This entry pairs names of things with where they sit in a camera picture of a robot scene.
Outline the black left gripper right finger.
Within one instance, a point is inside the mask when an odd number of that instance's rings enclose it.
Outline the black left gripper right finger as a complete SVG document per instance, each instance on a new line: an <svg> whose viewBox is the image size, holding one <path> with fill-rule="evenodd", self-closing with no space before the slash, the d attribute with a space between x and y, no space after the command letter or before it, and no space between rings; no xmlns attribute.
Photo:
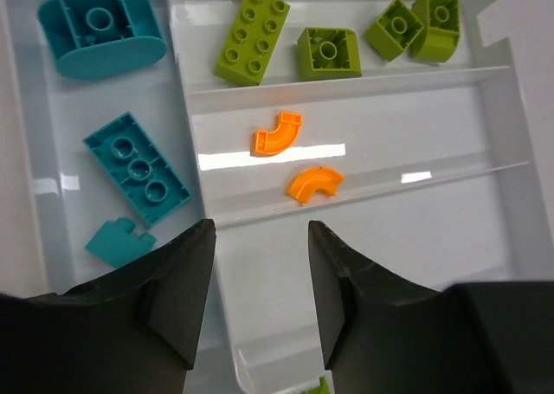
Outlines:
<svg viewBox="0 0 554 394"><path fill-rule="evenodd" d="M550 393L553 285L393 273L321 221L308 256L324 367L338 393Z"/></svg>

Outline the green lego square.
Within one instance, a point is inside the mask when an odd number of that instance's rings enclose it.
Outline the green lego square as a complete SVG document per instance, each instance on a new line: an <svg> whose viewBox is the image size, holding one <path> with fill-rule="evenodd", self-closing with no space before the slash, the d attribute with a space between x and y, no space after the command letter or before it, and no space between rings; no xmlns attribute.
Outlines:
<svg viewBox="0 0 554 394"><path fill-rule="evenodd" d="M410 46L410 56L418 61L448 61L461 37L459 0L415 0L411 11L423 29Z"/></svg>

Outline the green lego slope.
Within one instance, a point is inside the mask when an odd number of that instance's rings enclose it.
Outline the green lego slope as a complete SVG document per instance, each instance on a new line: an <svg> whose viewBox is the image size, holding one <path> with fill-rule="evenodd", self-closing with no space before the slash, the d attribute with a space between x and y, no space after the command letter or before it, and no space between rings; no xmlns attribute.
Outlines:
<svg viewBox="0 0 554 394"><path fill-rule="evenodd" d="M364 39L385 61L403 54L423 31L422 20L403 0L393 0L364 32Z"/></svg>

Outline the olive green lego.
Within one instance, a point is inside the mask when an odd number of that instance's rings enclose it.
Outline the olive green lego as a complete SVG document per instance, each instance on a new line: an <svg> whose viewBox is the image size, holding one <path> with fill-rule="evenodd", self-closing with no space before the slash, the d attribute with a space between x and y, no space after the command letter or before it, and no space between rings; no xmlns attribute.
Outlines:
<svg viewBox="0 0 554 394"><path fill-rule="evenodd" d="M297 41L297 56L302 81L362 76L358 39L351 29L305 28Z"/></svg>

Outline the orange curved lego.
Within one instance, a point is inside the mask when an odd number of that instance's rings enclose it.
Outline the orange curved lego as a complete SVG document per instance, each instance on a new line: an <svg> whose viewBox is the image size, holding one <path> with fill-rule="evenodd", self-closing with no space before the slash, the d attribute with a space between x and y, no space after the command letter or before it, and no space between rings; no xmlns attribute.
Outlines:
<svg viewBox="0 0 554 394"><path fill-rule="evenodd" d="M334 197L345 177L330 167L315 166L297 174L287 186L286 194L300 204L308 204L314 194Z"/></svg>
<svg viewBox="0 0 554 394"><path fill-rule="evenodd" d="M272 131L258 129L252 137L251 154L257 157L274 156L288 149L298 138L303 115L288 111L279 112Z"/></svg>

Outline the lime green lego plate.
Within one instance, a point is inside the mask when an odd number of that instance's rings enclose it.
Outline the lime green lego plate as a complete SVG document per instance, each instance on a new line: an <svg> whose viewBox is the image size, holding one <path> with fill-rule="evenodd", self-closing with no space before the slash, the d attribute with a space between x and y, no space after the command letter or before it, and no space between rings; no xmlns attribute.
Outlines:
<svg viewBox="0 0 554 394"><path fill-rule="evenodd" d="M239 87L260 85L289 10L284 0L242 0L214 75Z"/></svg>

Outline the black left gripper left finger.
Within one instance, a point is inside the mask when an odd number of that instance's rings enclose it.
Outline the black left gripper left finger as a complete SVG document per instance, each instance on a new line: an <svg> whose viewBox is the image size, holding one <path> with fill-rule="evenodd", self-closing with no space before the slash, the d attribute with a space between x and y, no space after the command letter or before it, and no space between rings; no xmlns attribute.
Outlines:
<svg viewBox="0 0 554 394"><path fill-rule="evenodd" d="M3 294L2 392L182 392L195 364L215 245L215 224L203 219L64 294Z"/></svg>

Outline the teal lego small brick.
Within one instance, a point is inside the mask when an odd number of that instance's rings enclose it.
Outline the teal lego small brick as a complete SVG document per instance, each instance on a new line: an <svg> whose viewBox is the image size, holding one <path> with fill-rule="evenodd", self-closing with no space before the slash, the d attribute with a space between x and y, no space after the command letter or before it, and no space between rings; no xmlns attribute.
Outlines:
<svg viewBox="0 0 554 394"><path fill-rule="evenodd" d="M135 222L124 216L106 221L85 249L112 268L121 268L150 253L157 241L148 232L137 234L135 228Z"/></svg>

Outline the teal rounded lego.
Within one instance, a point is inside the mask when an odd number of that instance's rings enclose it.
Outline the teal rounded lego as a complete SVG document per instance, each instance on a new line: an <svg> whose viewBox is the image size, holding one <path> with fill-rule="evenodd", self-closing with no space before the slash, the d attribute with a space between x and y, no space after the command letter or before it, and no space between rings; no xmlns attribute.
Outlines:
<svg viewBox="0 0 554 394"><path fill-rule="evenodd" d="M37 18L56 70L69 79L133 72L167 52L151 0L46 0Z"/></svg>

